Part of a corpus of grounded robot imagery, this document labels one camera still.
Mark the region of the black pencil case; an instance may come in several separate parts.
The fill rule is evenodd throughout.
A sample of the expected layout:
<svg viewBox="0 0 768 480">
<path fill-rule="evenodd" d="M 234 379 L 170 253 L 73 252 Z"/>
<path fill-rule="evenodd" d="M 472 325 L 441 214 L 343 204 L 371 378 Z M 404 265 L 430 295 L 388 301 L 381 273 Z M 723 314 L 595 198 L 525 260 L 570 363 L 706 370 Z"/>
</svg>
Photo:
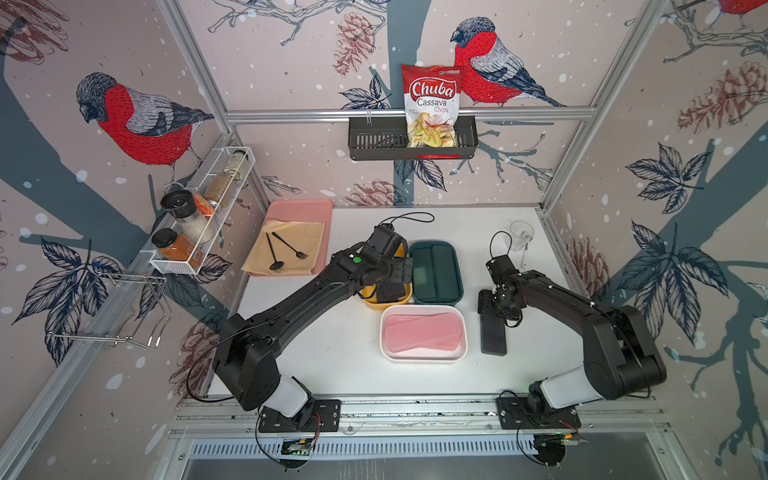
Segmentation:
<svg viewBox="0 0 768 480">
<path fill-rule="evenodd" d="M 480 314 L 480 350 L 485 355 L 507 354 L 506 321 L 495 312 Z"/>
<path fill-rule="evenodd" d="M 395 303 L 407 296 L 406 285 L 400 283 L 384 282 L 381 283 L 376 291 L 376 301 L 378 303 Z"/>
</svg>

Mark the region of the green pencil case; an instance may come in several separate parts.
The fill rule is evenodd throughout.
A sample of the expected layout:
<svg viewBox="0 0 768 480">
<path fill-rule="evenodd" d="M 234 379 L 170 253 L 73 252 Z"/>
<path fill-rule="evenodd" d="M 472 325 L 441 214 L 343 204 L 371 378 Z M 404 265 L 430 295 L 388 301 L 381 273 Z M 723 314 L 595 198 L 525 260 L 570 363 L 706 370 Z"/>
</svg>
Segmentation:
<svg viewBox="0 0 768 480">
<path fill-rule="evenodd" d="M 444 303 L 460 299 L 460 288 L 456 274 L 456 262 L 450 245 L 436 245 L 432 249 L 435 288 L 437 298 Z"/>
<path fill-rule="evenodd" d="M 413 259 L 413 289 L 416 299 L 422 303 L 433 301 L 435 284 L 431 250 L 420 248 L 411 254 Z"/>
</svg>

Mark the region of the pink pencil case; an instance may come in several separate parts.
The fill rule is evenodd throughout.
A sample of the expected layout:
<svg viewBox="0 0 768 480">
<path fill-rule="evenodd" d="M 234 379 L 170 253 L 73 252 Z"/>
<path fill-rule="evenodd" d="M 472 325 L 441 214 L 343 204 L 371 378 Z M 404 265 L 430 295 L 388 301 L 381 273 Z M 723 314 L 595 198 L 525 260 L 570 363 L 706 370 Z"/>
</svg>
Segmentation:
<svg viewBox="0 0 768 480">
<path fill-rule="evenodd" d="M 452 313 L 439 313 L 423 316 L 394 315 L 388 319 L 384 331 L 388 327 L 395 325 L 401 329 L 463 331 L 461 321 Z"/>
<path fill-rule="evenodd" d="M 397 325 L 384 331 L 383 345 L 392 353 L 405 352 L 417 348 L 432 350 L 456 350 L 463 338 L 463 331 L 437 331 L 401 329 Z"/>
</svg>

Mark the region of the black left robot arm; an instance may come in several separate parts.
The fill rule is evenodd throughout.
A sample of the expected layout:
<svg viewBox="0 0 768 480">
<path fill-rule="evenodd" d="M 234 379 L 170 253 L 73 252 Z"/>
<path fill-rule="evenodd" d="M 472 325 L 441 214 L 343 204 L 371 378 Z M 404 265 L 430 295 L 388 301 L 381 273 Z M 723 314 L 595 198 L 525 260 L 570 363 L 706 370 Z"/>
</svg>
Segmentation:
<svg viewBox="0 0 768 480">
<path fill-rule="evenodd" d="M 276 305 L 248 318 L 236 314 L 221 325 L 212 362 L 214 373 L 245 411 L 264 405 L 294 417 L 310 401 L 301 385 L 282 376 L 277 358 L 285 347 L 328 310 L 367 287 L 404 283 L 410 261 L 396 252 L 406 243 L 393 222 L 331 256 L 315 278 Z"/>
</svg>

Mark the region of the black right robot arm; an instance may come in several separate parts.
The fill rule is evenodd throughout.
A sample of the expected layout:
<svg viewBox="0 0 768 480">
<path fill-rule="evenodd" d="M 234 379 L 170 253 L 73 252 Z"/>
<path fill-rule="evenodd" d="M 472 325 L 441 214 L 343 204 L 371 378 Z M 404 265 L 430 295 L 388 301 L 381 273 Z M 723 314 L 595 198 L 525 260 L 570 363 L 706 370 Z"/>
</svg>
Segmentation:
<svg viewBox="0 0 768 480">
<path fill-rule="evenodd" d="M 494 288 L 478 295 L 482 353 L 507 353 L 506 332 L 521 325 L 527 307 L 550 315 L 582 339 L 581 365 L 529 386 L 528 415 L 541 417 L 641 391 L 649 394 L 666 381 L 666 366 L 636 308 L 593 301 L 538 271 L 519 270 L 507 255 L 491 258 L 486 269 Z"/>
</svg>

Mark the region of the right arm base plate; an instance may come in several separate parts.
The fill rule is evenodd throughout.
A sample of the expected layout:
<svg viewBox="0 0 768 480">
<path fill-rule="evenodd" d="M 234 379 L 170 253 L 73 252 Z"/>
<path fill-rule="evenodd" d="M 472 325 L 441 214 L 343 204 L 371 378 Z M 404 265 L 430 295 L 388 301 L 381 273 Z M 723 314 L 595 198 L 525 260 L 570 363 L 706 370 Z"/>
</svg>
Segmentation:
<svg viewBox="0 0 768 480">
<path fill-rule="evenodd" d="M 498 396 L 497 415 L 503 430 L 578 430 L 582 427 L 575 407 L 553 409 L 546 404 L 532 406 L 526 396 Z"/>
</svg>

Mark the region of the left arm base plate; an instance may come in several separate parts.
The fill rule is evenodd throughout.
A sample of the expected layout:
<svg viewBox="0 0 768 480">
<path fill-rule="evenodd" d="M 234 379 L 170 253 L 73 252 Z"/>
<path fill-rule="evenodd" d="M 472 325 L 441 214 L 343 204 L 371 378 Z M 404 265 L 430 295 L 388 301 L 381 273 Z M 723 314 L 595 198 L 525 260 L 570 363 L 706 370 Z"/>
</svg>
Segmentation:
<svg viewBox="0 0 768 480">
<path fill-rule="evenodd" d="M 337 432 L 340 409 L 341 401 L 337 399 L 310 399 L 292 417 L 264 407 L 257 430 L 259 433 Z"/>
</svg>

